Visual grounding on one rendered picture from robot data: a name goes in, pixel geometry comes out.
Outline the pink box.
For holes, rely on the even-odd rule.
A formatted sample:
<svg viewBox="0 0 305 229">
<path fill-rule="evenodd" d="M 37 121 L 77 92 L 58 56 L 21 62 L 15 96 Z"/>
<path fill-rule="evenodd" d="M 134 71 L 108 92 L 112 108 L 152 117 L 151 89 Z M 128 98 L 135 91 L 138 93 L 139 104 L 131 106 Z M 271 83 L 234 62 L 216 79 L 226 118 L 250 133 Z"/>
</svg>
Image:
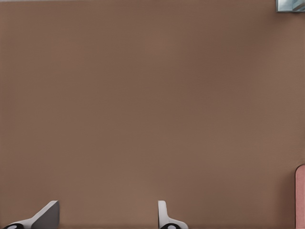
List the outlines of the pink box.
<svg viewBox="0 0 305 229">
<path fill-rule="evenodd" d="M 295 228 L 305 229 L 305 164 L 295 171 Z"/>
</svg>

